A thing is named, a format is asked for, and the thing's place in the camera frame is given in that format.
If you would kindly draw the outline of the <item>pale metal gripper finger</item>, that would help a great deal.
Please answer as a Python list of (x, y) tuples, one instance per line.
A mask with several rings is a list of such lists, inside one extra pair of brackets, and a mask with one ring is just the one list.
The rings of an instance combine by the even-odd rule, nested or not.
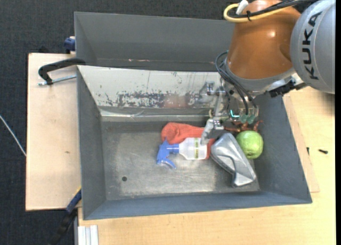
[(211, 103), (214, 99), (214, 82), (207, 81), (204, 83), (203, 87), (199, 91), (198, 95), (198, 103)]
[(219, 119), (208, 119), (201, 133), (200, 144), (208, 144), (210, 139), (216, 138), (216, 134), (222, 131), (224, 127)]

